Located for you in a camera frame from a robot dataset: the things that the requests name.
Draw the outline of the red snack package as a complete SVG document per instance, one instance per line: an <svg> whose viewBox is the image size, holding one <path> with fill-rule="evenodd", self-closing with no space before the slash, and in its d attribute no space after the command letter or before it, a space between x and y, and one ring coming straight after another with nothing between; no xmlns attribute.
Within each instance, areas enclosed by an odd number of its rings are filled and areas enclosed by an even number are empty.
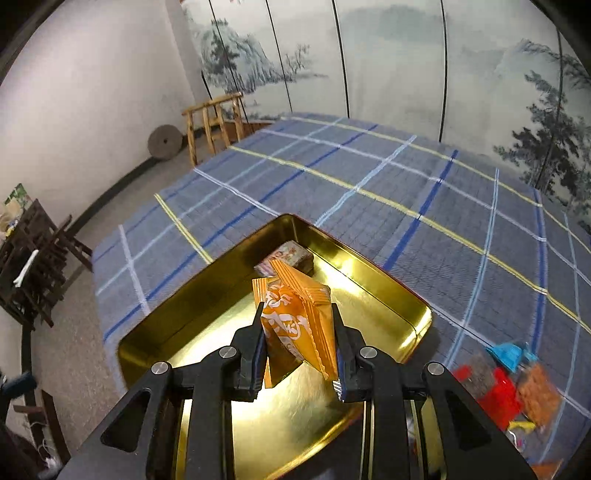
<svg viewBox="0 0 591 480"><path fill-rule="evenodd" d="M500 430L507 430L510 422L521 413L517 389L501 367L462 365L453 375Z"/></svg>

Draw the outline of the clear bag orange snacks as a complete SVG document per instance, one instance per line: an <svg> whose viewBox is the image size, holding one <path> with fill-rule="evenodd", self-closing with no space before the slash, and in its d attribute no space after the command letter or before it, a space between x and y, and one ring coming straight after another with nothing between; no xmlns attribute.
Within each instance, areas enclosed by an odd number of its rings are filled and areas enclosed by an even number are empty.
<svg viewBox="0 0 591 480"><path fill-rule="evenodd" d="M540 363L532 364L517 383L517 399L523 414L536 426L552 424L561 396Z"/></svg>

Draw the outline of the blue candy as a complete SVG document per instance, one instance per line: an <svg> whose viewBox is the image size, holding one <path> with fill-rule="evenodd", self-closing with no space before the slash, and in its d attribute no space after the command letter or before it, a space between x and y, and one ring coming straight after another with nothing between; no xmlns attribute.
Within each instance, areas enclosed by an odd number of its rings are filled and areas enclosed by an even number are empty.
<svg viewBox="0 0 591 480"><path fill-rule="evenodd" d="M538 361L527 342L506 342L486 348L492 358L511 373L526 368Z"/></svg>

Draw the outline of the orange yellow snack packet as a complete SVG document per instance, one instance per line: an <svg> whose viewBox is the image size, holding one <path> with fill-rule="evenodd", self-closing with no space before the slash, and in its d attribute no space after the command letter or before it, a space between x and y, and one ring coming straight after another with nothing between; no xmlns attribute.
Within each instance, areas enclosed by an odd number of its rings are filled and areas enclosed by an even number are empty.
<svg viewBox="0 0 591 480"><path fill-rule="evenodd" d="M276 277L252 280L254 302L263 306L266 335L264 387L276 387L307 363L328 381L339 379L331 289L307 274L271 260Z"/></svg>

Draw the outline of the grey brown snack bar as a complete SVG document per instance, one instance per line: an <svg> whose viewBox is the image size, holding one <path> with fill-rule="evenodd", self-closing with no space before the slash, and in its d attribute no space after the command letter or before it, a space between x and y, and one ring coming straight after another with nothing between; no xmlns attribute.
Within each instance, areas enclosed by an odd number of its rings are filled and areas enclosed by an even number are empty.
<svg viewBox="0 0 591 480"><path fill-rule="evenodd" d="M280 247L267 255L262 262L259 262L254 269L263 277L276 277L276 271L270 265L271 260L281 260L283 263L309 276L314 272L314 256L308 249L305 249L294 240L281 244Z"/></svg>

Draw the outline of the yellow cake packet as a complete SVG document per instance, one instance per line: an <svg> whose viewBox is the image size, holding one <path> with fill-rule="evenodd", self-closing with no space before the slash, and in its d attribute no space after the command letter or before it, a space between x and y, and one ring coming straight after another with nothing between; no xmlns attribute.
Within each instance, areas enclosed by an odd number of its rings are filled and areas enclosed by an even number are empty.
<svg viewBox="0 0 591 480"><path fill-rule="evenodd" d="M533 431L536 430L536 424L529 420L513 420L509 422L508 425L508 432L517 434L521 433L523 435L529 435Z"/></svg>

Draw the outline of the clear bag fried snacks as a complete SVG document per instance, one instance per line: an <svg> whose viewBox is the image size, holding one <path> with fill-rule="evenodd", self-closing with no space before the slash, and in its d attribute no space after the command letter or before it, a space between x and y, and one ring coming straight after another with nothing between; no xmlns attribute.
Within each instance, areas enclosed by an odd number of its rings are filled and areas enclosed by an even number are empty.
<svg viewBox="0 0 591 480"><path fill-rule="evenodd" d="M559 473L563 460L534 464L531 469L537 480L554 480Z"/></svg>

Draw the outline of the dark wooden side rack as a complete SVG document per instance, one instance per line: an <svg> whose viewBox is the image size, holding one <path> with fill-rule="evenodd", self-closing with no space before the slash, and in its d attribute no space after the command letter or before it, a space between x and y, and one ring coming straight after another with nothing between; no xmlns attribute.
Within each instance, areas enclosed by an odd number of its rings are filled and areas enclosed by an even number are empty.
<svg viewBox="0 0 591 480"><path fill-rule="evenodd" d="M55 223L35 200L1 246L1 307L25 328L32 330L37 318L53 325L51 311L74 279L65 275L68 256L93 270L93 251L71 223L71 216Z"/></svg>

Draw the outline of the gold toffee tin box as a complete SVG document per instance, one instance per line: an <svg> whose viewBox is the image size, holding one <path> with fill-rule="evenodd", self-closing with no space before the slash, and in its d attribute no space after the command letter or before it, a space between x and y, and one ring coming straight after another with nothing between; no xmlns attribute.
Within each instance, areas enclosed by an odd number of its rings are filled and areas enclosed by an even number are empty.
<svg viewBox="0 0 591 480"><path fill-rule="evenodd" d="M157 361L190 365L228 345L256 315L257 266L290 241L311 254L311 278L329 288L346 326L398 362L412 356L432 323L429 304L351 247L297 215L283 214L183 281L124 336L117 358L125 384L134 384ZM266 379L276 379L276 386L231 406L239 479L280 478L344 438L363 413L362 404L339 401L314 366L297 362L287 349L297 334L293 326L267 342Z"/></svg>

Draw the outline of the blue plaid tablecloth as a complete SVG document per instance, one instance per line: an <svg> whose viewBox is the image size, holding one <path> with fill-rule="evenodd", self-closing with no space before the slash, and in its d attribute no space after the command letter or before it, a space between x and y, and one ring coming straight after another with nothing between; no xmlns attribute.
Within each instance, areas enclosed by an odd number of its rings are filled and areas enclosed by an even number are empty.
<svg viewBox="0 0 591 480"><path fill-rule="evenodd" d="M569 459L590 427L590 237L556 203L478 157L377 124L300 114L150 195L96 248L107 362L123 337L249 234L291 213L436 309L434 358L530 344L561 393L530 461Z"/></svg>

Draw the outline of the round stone millstone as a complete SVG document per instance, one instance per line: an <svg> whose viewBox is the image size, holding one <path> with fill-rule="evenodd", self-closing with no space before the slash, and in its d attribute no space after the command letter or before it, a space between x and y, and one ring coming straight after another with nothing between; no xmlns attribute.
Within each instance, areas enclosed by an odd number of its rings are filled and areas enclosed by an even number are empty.
<svg viewBox="0 0 591 480"><path fill-rule="evenodd" d="M150 133L147 149L157 160L171 160L181 150L182 139L183 135L174 125L160 125Z"/></svg>

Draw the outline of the painted landscape folding screen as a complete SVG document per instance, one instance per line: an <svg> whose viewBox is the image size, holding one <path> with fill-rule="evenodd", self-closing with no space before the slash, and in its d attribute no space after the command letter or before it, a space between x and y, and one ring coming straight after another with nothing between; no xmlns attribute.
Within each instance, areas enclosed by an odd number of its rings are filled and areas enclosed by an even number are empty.
<svg viewBox="0 0 591 480"><path fill-rule="evenodd" d="M505 164L590 221L590 66L534 1L184 1L208 93Z"/></svg>

